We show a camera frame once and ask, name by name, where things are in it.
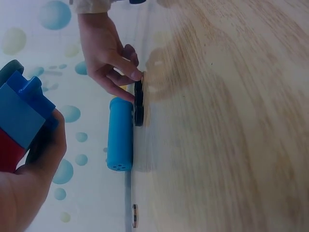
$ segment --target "metal ring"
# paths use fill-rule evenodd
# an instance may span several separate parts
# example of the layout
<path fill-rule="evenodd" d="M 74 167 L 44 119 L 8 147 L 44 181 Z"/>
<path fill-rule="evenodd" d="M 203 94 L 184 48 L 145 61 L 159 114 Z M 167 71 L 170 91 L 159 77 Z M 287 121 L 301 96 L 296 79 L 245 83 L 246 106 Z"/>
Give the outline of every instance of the metal ring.
<path fill-rule="evenodd" d="M 137 205 L 132 205 L 132 226 L 133 228 L 137 228 L 137 219 L 138 219 L 138 210 Z"/>

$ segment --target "wood grain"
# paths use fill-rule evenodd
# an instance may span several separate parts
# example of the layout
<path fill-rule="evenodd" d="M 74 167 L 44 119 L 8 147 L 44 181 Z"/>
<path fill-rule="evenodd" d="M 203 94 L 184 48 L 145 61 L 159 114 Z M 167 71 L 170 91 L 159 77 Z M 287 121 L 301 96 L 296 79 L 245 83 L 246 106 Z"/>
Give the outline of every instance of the wood grain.
<path fill-rule="evenodd" d="M 137 28 L 136 231 L 309 231 L 309 1 L 148 0 Z"/>

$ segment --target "black wheel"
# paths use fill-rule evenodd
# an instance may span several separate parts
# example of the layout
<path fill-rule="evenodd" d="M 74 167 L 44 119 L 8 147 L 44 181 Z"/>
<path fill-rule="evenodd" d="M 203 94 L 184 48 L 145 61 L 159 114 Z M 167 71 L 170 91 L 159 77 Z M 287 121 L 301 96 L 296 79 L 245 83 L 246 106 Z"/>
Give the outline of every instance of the black wheel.
<path fill-rule="evenodd" d="M 15 71 L 19 71 L 20 74 L 24 72 L 24 66 L 18 62 L 18 60 L 14 59 L 7 63 L 1 70 L 0 70 L 0 87 L 3 86 L 5 82 L 12 76 Z"/>
<path fill-rule="evenodd" d="M 142 91 L 136 92 L 135 99 L 134 99 L 134 105 L 143 106 L 143 98 L 144 98 L 144 94 Z"/>
<path fill-rule="evenodd" d="M 144 107 L 134 106 L 134 125 L 136 127 L 141 127 L 144 121 Z"/>
<path fill-rule="evenodd" d="M 146 0 L 130 0 L 131 4 L 141 4 L 143 2 L 146 2 Z"/>
<path fill-rule="evenodd" d="M 142 82 L 136 81 L 134 84 L 134 94 L 137 94 L 138 92 L 142 92 Z"/>

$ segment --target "wrist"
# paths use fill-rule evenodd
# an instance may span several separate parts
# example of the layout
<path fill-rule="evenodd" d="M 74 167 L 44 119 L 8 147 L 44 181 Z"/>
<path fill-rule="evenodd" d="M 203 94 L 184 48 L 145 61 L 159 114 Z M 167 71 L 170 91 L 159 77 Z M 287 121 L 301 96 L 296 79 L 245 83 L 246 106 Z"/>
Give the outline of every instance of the wrist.
<path fill-rule="evenodd" d="M 80 26 L 87 27 L 102 27 L 108 19 L 106 13 L 95 13 L 95 14 L 78 14 L 78 23 Z"/>

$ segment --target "bubble print backdrop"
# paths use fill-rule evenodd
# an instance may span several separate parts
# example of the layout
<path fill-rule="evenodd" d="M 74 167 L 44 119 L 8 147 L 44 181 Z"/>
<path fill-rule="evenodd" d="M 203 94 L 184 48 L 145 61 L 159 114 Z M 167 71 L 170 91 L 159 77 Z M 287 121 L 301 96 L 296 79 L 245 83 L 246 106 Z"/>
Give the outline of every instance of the bubble print backdrop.
<path fill-rule="evenodd" d="M 25 66 L 25 77 L 38 76 L 66 122 L 67 153 L 27 231 L 124 232 L 125 174 L 109 170 L 105 162 L 112 96 L 87 75 L 77 17 L 68 3 L 0 3 L 0 66 L 17 59 Z M 135 30 L 127 23 L 137 24 L 136 9 L 123 1 L 110 11 L 122 41 L 133 45 Z"/>

